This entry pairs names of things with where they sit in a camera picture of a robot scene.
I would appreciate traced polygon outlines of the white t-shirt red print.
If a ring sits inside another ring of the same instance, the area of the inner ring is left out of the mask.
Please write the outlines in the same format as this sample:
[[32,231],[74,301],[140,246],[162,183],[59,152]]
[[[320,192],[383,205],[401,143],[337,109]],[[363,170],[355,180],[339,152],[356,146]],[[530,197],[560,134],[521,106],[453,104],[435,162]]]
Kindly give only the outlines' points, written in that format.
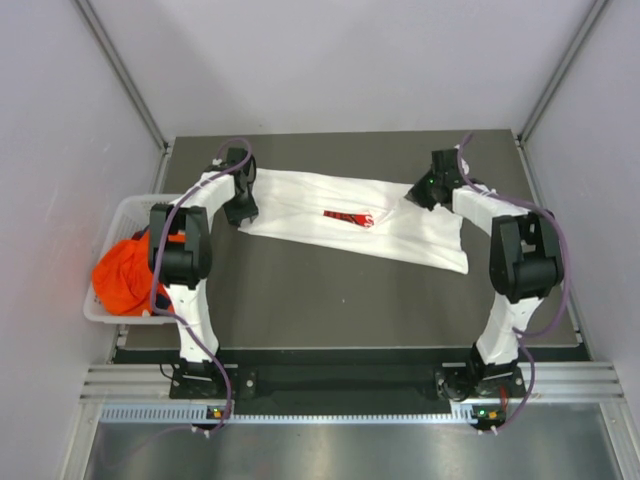
[[260,168],[258,217],[243,233],[316,245],[466,275],[463,219],[405,198],[409,184]]

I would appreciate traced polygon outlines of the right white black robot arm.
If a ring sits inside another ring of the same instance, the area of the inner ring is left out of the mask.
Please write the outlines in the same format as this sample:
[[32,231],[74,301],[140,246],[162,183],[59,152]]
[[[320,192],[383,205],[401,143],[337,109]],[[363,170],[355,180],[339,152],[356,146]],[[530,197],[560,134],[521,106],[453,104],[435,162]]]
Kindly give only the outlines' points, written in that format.
[[489,236],[495,296],[487,324],[465,366],[439,372],[437,382],[440,394],[452,401],[490,395],[513,380],[531,317],[564,280],[564,241],[555,218],[470,179],[459,147],[432,152],[429,170],[406,198],[428,210],[447,207]]

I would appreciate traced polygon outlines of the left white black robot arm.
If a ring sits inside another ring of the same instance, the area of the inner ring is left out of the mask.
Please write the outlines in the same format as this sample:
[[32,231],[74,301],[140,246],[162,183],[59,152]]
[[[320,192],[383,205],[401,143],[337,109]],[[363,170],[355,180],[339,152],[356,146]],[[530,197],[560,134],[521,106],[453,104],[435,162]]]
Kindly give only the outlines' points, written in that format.
[[211,229],[218,211],[236,228],[257,219],[256,174],[249,141],[232,138],[193,186],[170,203],[155,204],[149,213],[150,306],[178,327],[180,360],[174,380],[192,378],[194,387],[209,397],[220,394],[228,379],[217,358],[219,340],[207,300],[213,267]]

